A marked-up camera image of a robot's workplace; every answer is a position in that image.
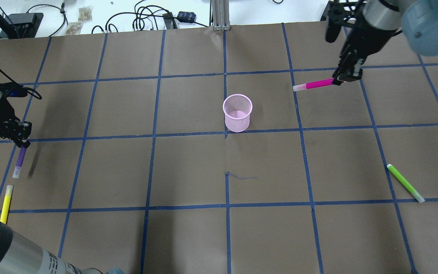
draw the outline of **yellow marker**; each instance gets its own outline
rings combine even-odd
[[[8,221],[9,204],[11,203],[11,194],[13,193],[13,186],[6,186],[5,201],[3,202],[3,210],[1,210],[0,222],[6,224]]]

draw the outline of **marker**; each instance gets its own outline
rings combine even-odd
[[[294,92],[297,92],[300,90],[311,89],[311,88],[330,86],[330,85],[332,85],[333,81],[334,81],[334,78],[330,78],[330,79],[320,80],[320,81],[316,81],[316,82],[296,85],[296,86],[294,86]]]
[[[5,201],[3,201],[3,210],[1,210],[0,222],[6,224],[8,221],[9,204],[11,203],[11,194],[13,194],[13,186],[6,186]]]
[[[405,179],[405,177],[403,177],[402,174],[400,174],[400,172],[392,164],[387,164],[386,167],[398,179],[398,181],[400,181],[400,183],[403,184],[403,186],[405,186],[408,191],[410,191],[410,193],[415,197],[415,199],[417,199],[417,201],[419,201],[419,203],[423,203],[425,201],[425,199],[415,190],[415,188]]]
[[[19,149],[18,160],[16,161],[16,166],[14,167],[13,178],[19,178],[19,171],[23,165],[23,160],[25,159],[26,148],[21,147]]]

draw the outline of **pink marker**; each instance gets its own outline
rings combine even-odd
[[[306,84],[301,84],[301,85],[296,85],[296,86],[294,86],[294,92],[299,91],[299,90],[306,90],[306,89],[311,89],[311,88],[330,86],[330,85],[332,85],[332,81],[334,81],[334,78],[320,80],[320,81],[306,83]]]

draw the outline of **black cable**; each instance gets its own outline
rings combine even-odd
[[[31,8],[29,8],[26,13],[29,13],[31,9],[33,9],[34,7],[39,7],[39,6],[43,6],[43,7],[53,7],[56,8],[57,10],[60,11],[60,13],[64,16],[64,21],[62,22],[62,24],[60,25],[60,27],[54,31],[54,33],[52,33],[51,35],[49,35],[49,37],[55,35],[56,33],[58,33],[65,25],[65,23],[67,23],[68,25],[68,20],[67,20],[67,16],[65,14],[65,2],[62,2],[62,5],[60,7],[54,6],[54,5],[49,5],[49,4],[38,4],[38,5],[34,5]]]
[[[14,26],[13,21],[11,21],[11,18],[5,13],[5,11],[3,10],[3,8],[0,6],[0,10],[3,12],[3,15],[5,15],[7,17],[7,19],[9,20],[9,22],[11,23],[11,26],[13,26],[14,31],[16,31],[16,35],[18,36],[18,38],[20,38],[19,36],[19,32],[16,29],[16,27]]]
[[[101,31],[104,33],[104,29],[103,29],[101,26],[96,25],[96,26],[94,26],[94,28],[92,28],[92,31],[90,32],[90,34],[94,34],[94,30],[95,30],[96,28],[100,28]]]
[[[150,5],[150,6],[146,6],[146,7],[139,7],[139,8],[138,8],[138,11],[137,11],[137,13],[136,13],[136,18],[140,19],[140,20],[139,20],[140,30],[143,30],[143,29],[144,29],[144,19],[148,19],[148,20],[151,21],[151,19],[150,19],[151,16],[143,17],[143,15],[146,15],[146,14],[143,14],[143,12],[144,12],[145,9],[147,9],[152,15],[155,14],[156,12],[159,12],[159,11],[162,11],[162,10],[165,11],[165,12],[168,12],[167,10],[163,9],[162,7],[160,7],[159,10],[151,11],[150,7],[151,7],[151,5]],[[157,23],[157,19],[156,19],[156,17],[153,17],[153,20],[155,21],[155,27],[156,27],[156,29],[158,30],[158,23]]]
[[[8,76],[4,71],[2,71],[2,69],[0,69],[0,73],[3,74],[7,79],[9,79],[11,82],[13,82],[14,84],[19,85],[19,83],[17,83],[15,80],[13,80],[10,76]],[[40,95],[40,93],[38,93],[38,91],[36,91],[33,88],[29,88],[29,87],[25,87],[25,86],[21,86],[22,89],[26,90],[26,92],[35,97],[38,100],[42,100],[42,96]]]
[[[54,5],[49,5],[49,4],[38,4],[38,5],[34,5],[33,7],[29,8],[29,9],[26,11],[26,13],[29,13],[31,9],[33,9],[34,7],[38,7],[38,6],[54,7],[54,8],[56,8],[56,9],[59,9],[59,10],[60,10],[59,7],[54,6]]]
[[[54,33],[49,35],[48,37],[53,36],[55,33],[58,33],[64,27],[65,23],[67,23],[67,25],[68,25],[67,17],[64,15],[64,21],[62,22],[60,27]]]
[[[109,19],[108,19],[108,21],[106,22],[106,26],[105,26],[105,29],[106,30],[108,30],[108,28],[107,28],[107,26],[109,25],[109,22],[111,21],[111,19],[113,19],[114,17],[116,17],[116,16],[118,16],[118,15],[121,15],[121,14],[135,14],[134,12],[119,12],[119,13],[116,13],[116,14],[114,14],[113,16],[111,16]],[[173,18],[173,19],[178,19],[177,17],[169,17],[169,16],[162,16],[162,15],[154,15],[154,14],[143,14],[144,16],[151,16],[151,17],[161,17],[161,18]],[[204,25],[204,24],[201,24],[201,23],[197,23],[197,22],[193,22],[193,23],[195,23],[195,24],[198,24],[199,26],[203,26],[203,27],[207,27],[206,25]]]
[[[396,35],[398,35],[398,34],[400,34],[400,33],[402,33],[403,32],[403,30],[399,30],[399,31],[397,31],[392,37],[395,37]]]
[[[119,31],[118,31],[118,28],[116,28],[116,25],[114,25],[114,24],[109,24],[109,26],[110,26],[110,27],[113,26],[114,29],[116,29],[116,32],[119,32]]]
[[[212,1],[209,2],[209,26],[212,26]]]

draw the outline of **gray robot arm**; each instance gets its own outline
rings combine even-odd
[[[379,52],[401,27],[413,51],[438,55],[438,0],[359,0],[330,2],[325,40],[334,42],[342,26],[351,28],[340,53],[334,84],[360,80],[360,68],[371,54]]]

